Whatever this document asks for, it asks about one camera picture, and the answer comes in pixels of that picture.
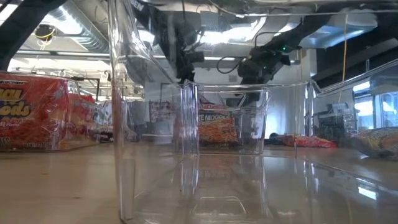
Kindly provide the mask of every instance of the metal pipe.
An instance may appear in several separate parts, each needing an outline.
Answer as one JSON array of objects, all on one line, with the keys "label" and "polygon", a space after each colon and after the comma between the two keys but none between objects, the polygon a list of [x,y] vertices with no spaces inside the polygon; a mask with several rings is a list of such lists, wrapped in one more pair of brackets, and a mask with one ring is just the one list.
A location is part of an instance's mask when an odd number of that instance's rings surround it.
[{"label": "metal pipe", "polygon": [[70,37],[90,52],[109,52],[109,44],[101,32],[93,25],[93,23],[80,11],[73,1],[67,1],[58,9],[49,12],[55,20],[59,21],[57,26],[65,26],[64,29],[74,29],[73,35]]}]

